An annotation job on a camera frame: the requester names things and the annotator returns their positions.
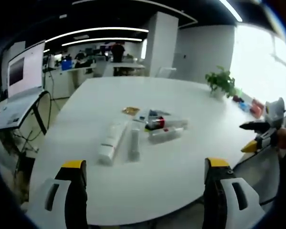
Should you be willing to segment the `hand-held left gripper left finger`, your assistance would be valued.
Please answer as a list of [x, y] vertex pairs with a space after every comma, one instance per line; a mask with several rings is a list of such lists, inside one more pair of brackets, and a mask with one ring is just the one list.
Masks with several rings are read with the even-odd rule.
[[86, 161], [63, 164], [29, 201], [26, 215], [39, 229], [87, 229]]

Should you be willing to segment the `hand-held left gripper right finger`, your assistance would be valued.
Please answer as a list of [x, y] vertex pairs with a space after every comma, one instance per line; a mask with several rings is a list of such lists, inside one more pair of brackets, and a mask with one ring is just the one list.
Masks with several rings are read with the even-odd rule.
[[251, 229], [265, 214], [258, 193], [220, 158], [205, 159], [203, 199], [204, 229]]

